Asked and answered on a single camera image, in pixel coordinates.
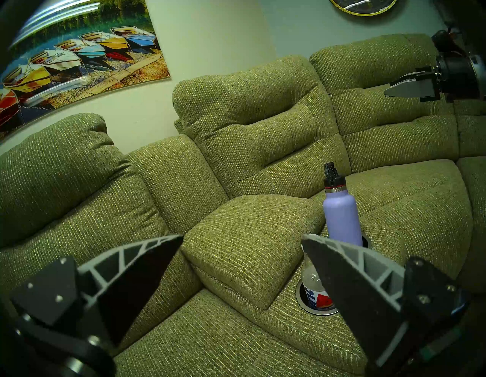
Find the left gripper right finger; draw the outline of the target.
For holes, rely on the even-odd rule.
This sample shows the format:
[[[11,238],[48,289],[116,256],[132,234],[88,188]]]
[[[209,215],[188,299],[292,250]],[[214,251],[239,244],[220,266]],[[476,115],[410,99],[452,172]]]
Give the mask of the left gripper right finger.
[[[366,375],[431,375],[461,338],[469,292],[431,262],[404,266],[372,249],[315,234],[303,252],[367,357]]]

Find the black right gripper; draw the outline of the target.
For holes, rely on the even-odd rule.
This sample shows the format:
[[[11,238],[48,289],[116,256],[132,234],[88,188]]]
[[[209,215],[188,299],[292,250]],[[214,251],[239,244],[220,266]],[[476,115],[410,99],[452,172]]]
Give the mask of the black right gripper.
[[[480,55],[436,57],[438,82],[433,69],[407,73],[390,83],[386,97],[418,98],[420,102],[454,100],[484,101],[484,60]]]

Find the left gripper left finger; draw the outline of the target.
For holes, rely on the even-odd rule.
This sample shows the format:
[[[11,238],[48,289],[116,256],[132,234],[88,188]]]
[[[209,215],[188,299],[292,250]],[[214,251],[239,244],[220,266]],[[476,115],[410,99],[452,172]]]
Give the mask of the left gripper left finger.
[[[183,238],[118,246],[81,266],[61,256],[13,289],[11,301],[35,324],[78,339],[96,336],[113,349],[156,291]]]

